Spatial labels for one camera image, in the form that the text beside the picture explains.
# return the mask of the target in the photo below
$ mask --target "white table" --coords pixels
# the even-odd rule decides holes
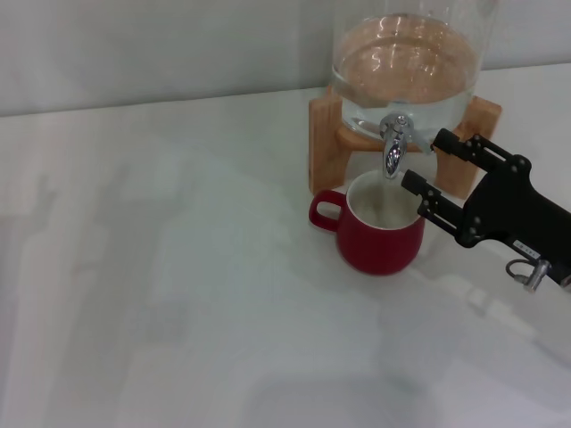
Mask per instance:
[[[0,120],[2,427],[571,426],[571,295],[432,226],[364,276],[308,224],[320,92]],[[571,65],[476,93],[571,210]]]

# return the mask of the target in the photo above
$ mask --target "mug handle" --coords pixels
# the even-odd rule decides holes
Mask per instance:
[[[333,203],[342,208],[345,205],[345,195],[333,190],[323,190],[313,198],[310,206],[310,222],[322,229],[336,232],[339,227],[339,220],[318,213],[318,205],[322,202]]]

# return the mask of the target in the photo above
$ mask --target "water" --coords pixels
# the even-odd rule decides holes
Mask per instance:
[[[379,138],[375,126],[400,111],[432,139],[460,123],[478,66],[466,39],[445,23],[389,15],[363,21],[345,36],[335,52],[332,85],[350,128]]]

